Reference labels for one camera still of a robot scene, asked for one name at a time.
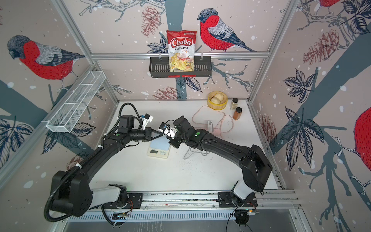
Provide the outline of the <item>blue white electronic scale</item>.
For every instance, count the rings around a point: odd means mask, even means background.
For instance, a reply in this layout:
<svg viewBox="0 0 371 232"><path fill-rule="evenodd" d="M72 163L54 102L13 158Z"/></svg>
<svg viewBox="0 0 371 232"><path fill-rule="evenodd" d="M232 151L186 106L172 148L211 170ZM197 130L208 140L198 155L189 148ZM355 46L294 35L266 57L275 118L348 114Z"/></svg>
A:
<svg viewBox="0 0 371 232"><path fill-rule="evenodd" d="M167 159L170 153L169 139L162 136L151 141L147 155L150 157Z"/></svg>

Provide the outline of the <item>white USB charger block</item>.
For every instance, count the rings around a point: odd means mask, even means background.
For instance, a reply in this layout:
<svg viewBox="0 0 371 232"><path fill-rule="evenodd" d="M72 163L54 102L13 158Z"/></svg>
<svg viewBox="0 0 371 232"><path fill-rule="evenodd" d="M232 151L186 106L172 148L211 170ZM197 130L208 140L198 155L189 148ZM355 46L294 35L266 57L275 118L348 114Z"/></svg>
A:
<svg viewBox="0 0 371 232"><path fill-rule="evenodd" d="M214 131L214 126L212 121L207 122L207 130L212 133Z"/></svg>

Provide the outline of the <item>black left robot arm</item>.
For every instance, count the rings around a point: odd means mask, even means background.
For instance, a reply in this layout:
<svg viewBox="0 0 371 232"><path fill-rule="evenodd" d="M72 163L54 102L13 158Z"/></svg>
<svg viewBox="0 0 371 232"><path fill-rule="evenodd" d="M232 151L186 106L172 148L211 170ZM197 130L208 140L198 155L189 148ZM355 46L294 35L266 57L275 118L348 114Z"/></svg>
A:
<svg viewBox="0 0 371 232"><path fill-rule="evenodd" d="M90 155L67 171L59 171L52 178L50 196L43 215L48 222L62 221L71 216L80 217L88 210L100 207L104 211L106 204L119 207L133 205L129 202L127 188L119 184L110 184L104 188L91 189L89 184L95 174L124 148L130 148L140 142L151 142L163 133L144 126L149 114L118 115L118 119L109 132L101 139L101 144Z"/></svg>

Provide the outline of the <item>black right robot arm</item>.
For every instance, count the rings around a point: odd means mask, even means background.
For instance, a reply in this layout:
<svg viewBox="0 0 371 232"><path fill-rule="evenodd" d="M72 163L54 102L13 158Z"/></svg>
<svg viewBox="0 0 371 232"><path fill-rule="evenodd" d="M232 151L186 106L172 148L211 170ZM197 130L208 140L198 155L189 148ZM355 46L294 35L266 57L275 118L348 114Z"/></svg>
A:
<svg viewBox="0 0 371 232"><path fill-rule="evenodd" d="M236 216L239 223L247 223L241 219L246 215L241 208L258 206L255 193L264 194L272 172L272 165L261 147L240 146L218 138L207 130L195 129L184 116L175 120L172 128L167 126L164 134L174 148L184 144L189 148L214 153L241 169L242 179L234 184L230 193L219 192L218 202L220 207L234 207L231 216Z"/></svg>

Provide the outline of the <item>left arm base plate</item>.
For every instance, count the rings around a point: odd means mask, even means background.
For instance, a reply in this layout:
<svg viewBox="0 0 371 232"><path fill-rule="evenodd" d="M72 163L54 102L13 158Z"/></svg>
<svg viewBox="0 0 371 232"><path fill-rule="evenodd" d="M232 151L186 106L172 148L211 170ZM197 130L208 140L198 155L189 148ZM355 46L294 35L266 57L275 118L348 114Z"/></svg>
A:
<svg viewBox="0 0 371 232"><path fill-rule="evenodd" d="M103 205L104 209L140 209L143 200L142 193L127 193L127 196L123 199L119 198L117 201L112 203L106 203Z"/></svg>

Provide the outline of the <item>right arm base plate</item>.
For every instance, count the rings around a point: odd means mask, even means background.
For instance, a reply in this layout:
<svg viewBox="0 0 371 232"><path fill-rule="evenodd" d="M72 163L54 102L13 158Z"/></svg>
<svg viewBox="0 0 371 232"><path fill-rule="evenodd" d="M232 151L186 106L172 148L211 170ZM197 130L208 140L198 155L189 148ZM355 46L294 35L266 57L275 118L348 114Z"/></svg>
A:
<svg viewBox="0 0 371 232"><path fill-rule="evenodd" d="M250 193L244 200L232 192L222 191L217 193L217 202L220 208L253 207L258 206L255 193Z"/></svg>

